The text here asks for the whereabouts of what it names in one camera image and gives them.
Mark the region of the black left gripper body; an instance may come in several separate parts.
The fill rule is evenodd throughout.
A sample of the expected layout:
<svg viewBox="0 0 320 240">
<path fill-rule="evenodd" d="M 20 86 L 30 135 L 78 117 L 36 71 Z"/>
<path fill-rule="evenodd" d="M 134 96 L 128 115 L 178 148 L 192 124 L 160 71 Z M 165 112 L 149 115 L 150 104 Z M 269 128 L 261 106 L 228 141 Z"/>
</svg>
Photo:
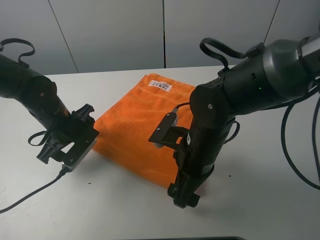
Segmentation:
<svg viewBox="0 0 320 240">
<path fill-rule="evenodd" d="M 94 122 L 82 122 L 72 118 L 72 113 L 60 120 L 51 130 L 65 143 L 62 152 L 66 154 L 74 145 L 74 140 L 88 129 L 94 129 Z"/>
</svg>

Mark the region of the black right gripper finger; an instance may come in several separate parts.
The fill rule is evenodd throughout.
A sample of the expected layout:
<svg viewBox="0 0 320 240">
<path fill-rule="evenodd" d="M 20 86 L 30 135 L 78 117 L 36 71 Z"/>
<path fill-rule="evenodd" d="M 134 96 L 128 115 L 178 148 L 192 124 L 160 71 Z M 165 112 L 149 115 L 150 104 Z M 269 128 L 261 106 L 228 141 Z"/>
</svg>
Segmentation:
<svg viewBox="0 0 320 240">
<path fill-rule="evenodd" d="M 200 200 L 200 196 L 195 193 L 199 186 L 200 180 L 198 178 L 177 174 L 174 183 L 171 183 L 167 189 L 167 195 L 179 208 L 195 208 Z"/>
</svg>

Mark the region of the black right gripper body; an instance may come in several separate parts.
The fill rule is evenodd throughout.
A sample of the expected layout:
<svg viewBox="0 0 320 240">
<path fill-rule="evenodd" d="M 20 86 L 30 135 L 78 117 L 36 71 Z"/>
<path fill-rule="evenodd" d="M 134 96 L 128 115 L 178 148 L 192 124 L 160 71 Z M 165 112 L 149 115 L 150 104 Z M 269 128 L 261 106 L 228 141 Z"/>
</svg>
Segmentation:
<svg viewBox="0 0 320 240">
<path fill-rule="evenodd" d="M 191 123 L 182 150 L 176 156 L 176 185 L 201 185 L 210 176 L 231 127 L 231 122 L 214 129 L 199 122 Z"/>
</svg>

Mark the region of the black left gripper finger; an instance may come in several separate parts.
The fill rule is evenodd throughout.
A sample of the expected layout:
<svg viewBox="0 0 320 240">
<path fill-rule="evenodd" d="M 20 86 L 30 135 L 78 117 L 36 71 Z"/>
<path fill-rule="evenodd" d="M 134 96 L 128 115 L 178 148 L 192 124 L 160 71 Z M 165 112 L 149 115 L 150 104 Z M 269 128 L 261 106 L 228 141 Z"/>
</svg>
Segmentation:
<svg viewBox="0 0 320 240">
<path fill-rule="evenodd" d="M 80 109 L 72 111 L 72 118 L 84 123 L 94 123 L 94 118 L 90 116 L 90 113 L 94 111 L 93 106 L 86 103 Z"/>
<path fill-rule="evenodd" d="M 51 131 L 45 135 L 44 145 L 36 158 L 45 164 L 48 164 L 50 159 L 62 163 L 65 155 L 62 152 L 63 147 L 65 147 L 65 143 L 59 139 L 54 131 Z"/>
</svg>

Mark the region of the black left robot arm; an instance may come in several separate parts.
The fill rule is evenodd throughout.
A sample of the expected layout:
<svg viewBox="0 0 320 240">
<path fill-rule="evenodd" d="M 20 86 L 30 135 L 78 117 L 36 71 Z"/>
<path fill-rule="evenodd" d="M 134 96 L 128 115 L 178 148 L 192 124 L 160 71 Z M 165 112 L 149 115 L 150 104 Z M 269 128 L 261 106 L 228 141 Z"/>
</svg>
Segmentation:
<svg viewBox="0 0 320 240">
<path fill-rule="evenodd" d="M 62 163 L 73 171 L 92 149 L 99 132 L 90 114 L 94 108 L 85 104 L 69 111 L 58 97 L 57 85 L 48 77 L 34 71 L 22 57 L 35 54 L 32 49 L 14 61 L 0 57 L 0 96 L 15 99 L 45 128 L 29 137 L 28 143 L 38 136 L 42 147 L 37 159 L 47 164 L 49 159 Z"/>
</svg>

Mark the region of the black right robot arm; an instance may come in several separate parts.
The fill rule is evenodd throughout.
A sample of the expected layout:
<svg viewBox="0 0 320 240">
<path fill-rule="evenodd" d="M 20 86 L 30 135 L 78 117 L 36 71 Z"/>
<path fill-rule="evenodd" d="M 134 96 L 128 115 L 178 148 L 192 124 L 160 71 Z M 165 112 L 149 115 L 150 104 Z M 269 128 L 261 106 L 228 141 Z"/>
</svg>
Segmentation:
<svg viewBox="0 0 320 240">
<path fill-rule="evenodd" d="M 174 158 L 178 167 L 168 195 L 180 208 L 195 207 L 196 190 L 211 175 L 217 156 L 239 115 L 278 107 L 305 97 L 320 74 L 320 35 L 259 43 L 239 52 L 206 37 L 200 49 L 222 62 L 218 77 L 189 97 L 192 121 Z"/>
</svg>

